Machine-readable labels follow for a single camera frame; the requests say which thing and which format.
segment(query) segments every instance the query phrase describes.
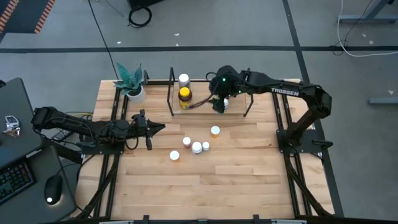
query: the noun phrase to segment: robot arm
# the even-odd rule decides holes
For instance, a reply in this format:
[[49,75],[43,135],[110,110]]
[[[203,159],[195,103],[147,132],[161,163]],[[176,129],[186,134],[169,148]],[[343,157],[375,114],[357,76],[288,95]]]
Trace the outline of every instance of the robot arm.
[[73,133],[89,136],[93,142],[90,144],[117,145],[127,139],[146,137],[147,149],[152,149],[150,138],[165,128],[164,124],[158,124],[145,119],[145,111],[132,117],[129,124],[126,120],[116,121],[87,121],[82,118],[59,112],[54,107],[36,108],[31,123],[34,129],[61,128]]
[[305,100],[308,111],[287,129],[287,141],[293,147],[301,145],[303,132],[317,119],[326,118],[331,112],[331,96],[321,86],[275,80],[264,73],[236,70],[226,65],[211,79],[209,90],[216,98],[210,100],[213,109],[224,112],[224,98],[238,94],[278,93]]

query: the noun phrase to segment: small white cap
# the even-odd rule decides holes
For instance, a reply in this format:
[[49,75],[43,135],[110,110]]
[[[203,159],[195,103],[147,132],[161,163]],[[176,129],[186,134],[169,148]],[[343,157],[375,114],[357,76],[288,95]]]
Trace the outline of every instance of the small white cap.
[[179,77],[178,77],[178,80],[180,80],[180,82],[188,82],[188,80],[189,80],[189,76],[187,75],[187,74],[181,74]]
[[191,144],[191,139],[189,137],[185,137],[182,139],[182,143],[184,145],[189,145],[189,144]]
[[202,145],[204,151],[209,150],[210,144],[208,142],[204,142],[201,145]]
[[211,133],[212,134],[219,134],[220,133],[220,128],[218,126],[211,127]]
[[176,161],[177,159],[179,159],[180,154],[174,150],[172,152],[170,152],[170,159]]
[[194,153],[199,153],[199,152],[201,152],[201,144],[200,144],[200,142],[194,142],[194,143],[192,144],[192,151],[193,151]]

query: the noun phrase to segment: white lid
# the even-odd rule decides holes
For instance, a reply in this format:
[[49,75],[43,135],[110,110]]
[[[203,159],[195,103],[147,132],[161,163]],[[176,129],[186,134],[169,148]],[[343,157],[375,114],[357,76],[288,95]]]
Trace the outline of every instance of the white lid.
[[185,137],[185,138],[182,139],[182,143],[190,144],[191,143],[191,139],[189,137]]
[[211,133],[212,134],[219,134],[220,133],[220,128],[218,126],[211,127]]
[[200,152],[201,151],[201,144],[200,142],[194,142],[192,144],[192,151],[193,152]]
[[210,144],[208,142],[204,142],[201,144],[204,149],[208,149],[210,147]]
[[178,80],[180,80],[180,82],[188,82],[189,76],[188,76],[187,74],[181,74],[181,75],[178,77]]
[[177,159],[179,159],[179,157],[180,157],[180,154],[176,150],[170,152],[170,159],[171,160],[177,160]]

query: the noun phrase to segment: black keyboard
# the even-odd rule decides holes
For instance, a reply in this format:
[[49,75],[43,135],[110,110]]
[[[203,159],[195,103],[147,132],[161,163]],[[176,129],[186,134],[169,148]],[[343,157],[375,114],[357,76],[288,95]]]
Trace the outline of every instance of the black keyboard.
[[34,184],[34,179],[25,160],[18,161],[0,170],[0,204]]

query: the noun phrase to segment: green succulent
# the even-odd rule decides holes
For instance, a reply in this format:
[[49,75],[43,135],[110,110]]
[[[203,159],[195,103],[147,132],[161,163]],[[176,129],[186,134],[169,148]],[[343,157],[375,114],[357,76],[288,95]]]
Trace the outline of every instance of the green succulent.
[[139,93],[143,82],[141,64],[134,73],[129,73],[127,69],[119,63],[117,63],[117,65],[122,81],[114,82],[115,87],[122,90],[123,95],[126,95],[129,92]]

